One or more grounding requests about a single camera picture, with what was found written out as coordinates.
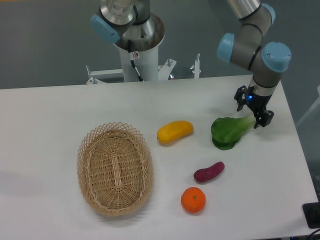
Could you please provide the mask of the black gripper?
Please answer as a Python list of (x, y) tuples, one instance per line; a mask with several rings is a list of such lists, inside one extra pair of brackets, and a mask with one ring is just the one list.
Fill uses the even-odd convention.
[(239, 87), (234, 95), (237, 102), (236, 111), (239, 112), (247, 105), (255, 117), (254, 129), (258, 127), (266, 127), (272, 121), (274, 112), (267, 110), (267, 104), (271, 95), (264, 96), (254, 92), (255, 87), (250, 86), (247, 88), (245, 85)]

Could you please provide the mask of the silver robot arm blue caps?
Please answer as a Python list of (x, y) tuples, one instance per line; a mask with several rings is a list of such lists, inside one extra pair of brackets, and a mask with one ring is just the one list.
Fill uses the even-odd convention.
[[(216, 54), (252, 73), (250, 84), (240, 87), (234, 98), (238, 110), (247, 106), (253, 112), (256, 127), (265, 127), (274, 116), (267, 104), (292, 53), (281, 42), (261, 44), (276, 18), (271, 6), (258, 0), (230, 0), (228, 5), (241, 26), (237, 33), (226, 33), (221, 38)], [(103, 0), (90, 24), (101, 39), (119, 50), (125, 82), (169, 79), (176, 63), (169, 59), (163, 66), (158, 65), (165, 27), (151, 13), (148, 0)]]

